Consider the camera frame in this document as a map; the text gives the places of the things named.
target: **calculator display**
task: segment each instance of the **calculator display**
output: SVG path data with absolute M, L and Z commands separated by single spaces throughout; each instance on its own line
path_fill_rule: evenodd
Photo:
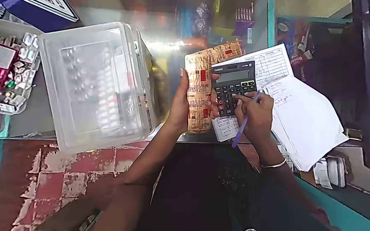
M 238 80 L 238 79 L 242 80 L 244 78 L 249 78 L 249 70 L 235 71 L 231 73 L 220 74 L 219 79 L 216 82 L 220 83 L 220 82 L 226 82 L 226 81 Z

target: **casio calculator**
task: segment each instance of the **casio calculator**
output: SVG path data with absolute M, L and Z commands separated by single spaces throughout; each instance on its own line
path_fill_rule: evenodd
M 232 94 L 244 95 L 256 91 L 255 62 L 240 62 L 212 67 L 212 73 L 220 75 L 217 81 L 212 81 L 212 87 L 218 95 L 219 116 L 233 116 L 237 100 Z

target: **silver bangle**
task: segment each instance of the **silver bangle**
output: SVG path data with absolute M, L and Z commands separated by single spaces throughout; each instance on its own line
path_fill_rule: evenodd
M 280 163 L 280 164 L 275 164 L 275 165 L 270 165 L 270 166 L 262 165 L 262 168 L 277 168 L 277 167 L 280 167 L 280 166 L 284 165 L 285 163 L 286 163 L 286 159 L 284 158 L 284 161 L 282 161 L 282 163 Z

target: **printed form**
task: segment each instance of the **printed form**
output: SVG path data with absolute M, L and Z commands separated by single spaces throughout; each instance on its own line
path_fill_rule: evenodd
M 220 62 L 212 67 L 252 60 L 255 61 L 255 84 L 258 91 L 262 91 L 265 85 L 275 80 L 294 75 L 284 44 Z M 216 118 L 212 120 L 212 125 L 219 142 L 234 138 L 239 131 L 234 115 Z

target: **pen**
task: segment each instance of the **pen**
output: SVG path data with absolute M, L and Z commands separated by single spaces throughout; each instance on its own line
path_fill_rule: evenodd
M 259 96 L 260 96 L 260 92 L 258 91 L 258 92 L 255 94 L 255 96 L 254 96 L 254 100 L 255 100 L 255 102 L 257 102 L 257 101 L 258 101 L 258 97 L 259 97 Z M 236 135 L 234 142 L 232 143 L 232 147 L 233 147 L 233 148 L 236 148 L 236 146 L 239 144 L 240 137 L 242 136 L 243 130 L 244 130 L 244 128 L 245 128 L 245 126 L 246 126 L 246 123 L 247 123 L 247 122 L 248 122 L 248 113 L 246 113 L 246 115 L 245 115 L 245 117 L 244 117 L 244 119 L 243 119 L 243 122 L 242 122 L 242 124 L 241 124 L 241 126 L 240 126 L 240 128 L 239 128 L 239 132 L 238 132 L 238 134 Z

